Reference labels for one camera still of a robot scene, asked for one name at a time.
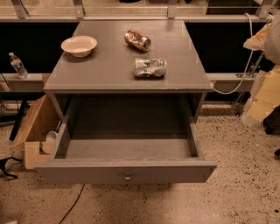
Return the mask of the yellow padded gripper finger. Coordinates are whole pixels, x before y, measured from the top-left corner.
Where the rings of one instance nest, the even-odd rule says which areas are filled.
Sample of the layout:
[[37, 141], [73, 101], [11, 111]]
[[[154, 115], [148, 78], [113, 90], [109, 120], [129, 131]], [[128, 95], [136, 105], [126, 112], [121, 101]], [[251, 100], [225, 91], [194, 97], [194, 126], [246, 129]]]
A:
[[271, 27], [271, 23], [267, 23], [255, 35], [248, 38], [243, 44], [243, 46], [252, 51], [264, 51], [266, 49], [270, 27]]

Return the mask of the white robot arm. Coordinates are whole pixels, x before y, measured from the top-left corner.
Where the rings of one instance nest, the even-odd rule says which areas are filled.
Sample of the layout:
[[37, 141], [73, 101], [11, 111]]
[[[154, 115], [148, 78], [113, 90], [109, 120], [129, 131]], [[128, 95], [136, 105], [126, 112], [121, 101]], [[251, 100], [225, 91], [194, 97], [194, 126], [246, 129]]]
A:
[[263, 51], [267, 60], [280, 64], [280, 19], [275, 17], [248, 38], [243, 46], [252, 51]]

